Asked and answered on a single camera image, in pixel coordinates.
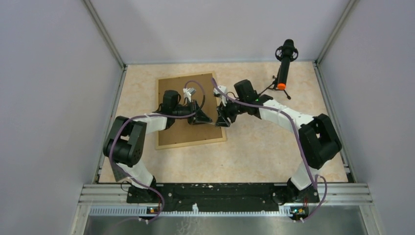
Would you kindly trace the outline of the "wooden picture frame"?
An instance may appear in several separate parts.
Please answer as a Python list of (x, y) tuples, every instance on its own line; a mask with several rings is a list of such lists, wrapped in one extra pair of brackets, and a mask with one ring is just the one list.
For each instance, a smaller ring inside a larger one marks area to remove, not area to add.
[(183, 95), (183, 88), (195, 88), (196, 94), (192, 96), (199, 104), (202, 103), (202, 91), (193, 81), (197, 81), (202, 85), (206, 94), (206, 102), (202, 111), (212, 119), (211, 123), (190, 125), (186, 119), (177, 119), (175, 123), (167, 130), (157, 132), (156, 150), (195, 146), (201, 144), (210, 144), (218, 142), (226, 142), (227, 135), (223, 127), (215, 126), (218, 118), (216, 107), (220, 100), (213, 95), (213, 85), (211, 78), (216, 77), (214, 71), (206, 71), (201, 73), (191, 73), (184, 75), (175, 75), (171, 77), (159, 78), (156, 82), (158, 104), (162, 102), (162, 95), (167, 90), (175, 90)]

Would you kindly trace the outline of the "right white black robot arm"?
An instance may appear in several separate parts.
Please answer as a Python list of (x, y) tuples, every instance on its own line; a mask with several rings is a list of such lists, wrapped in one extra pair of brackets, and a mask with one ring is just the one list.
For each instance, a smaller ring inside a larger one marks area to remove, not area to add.
[(236, 99), (229, 97), (227, 87), (219, 86), (214, 78), (211, 82), (215, 97), (221, 99), (217, 107), (217, 125), (229, 127), (238, 115), (248, 114), (277, 124), (294, 134), (302, 163), (287, 182), (287, 196), (294, 202), (301, 201), (307, 195), (307, 188), (317, 187), (320, 169), (342, 150), (342, 143), (330, 117), (326, 114), (304, 114), (277, 102), (269, 95), (259, 95), (247, 79), (235, 84)]

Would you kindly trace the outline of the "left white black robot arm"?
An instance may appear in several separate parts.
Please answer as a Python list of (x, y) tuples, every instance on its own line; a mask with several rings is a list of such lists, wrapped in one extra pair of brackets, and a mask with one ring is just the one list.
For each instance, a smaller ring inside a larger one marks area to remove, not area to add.
[(167, 90), (156, 111), (133, 118), (117, 116), (112, 124), (103, 154), (113, 168), (131, 180), (131, 194), (144, 202), (157, 197), (156, 179), (141, 160), (146, 135), (167, 130), (178, 119), (187, 119), (190, 125), (212, 121), (202, 110), (206, 96), (202, 95), (202, 102), (198, 103), (191, 97), (194, 92), (193, 88), (184, 89), (181, 96), (177, 91)]

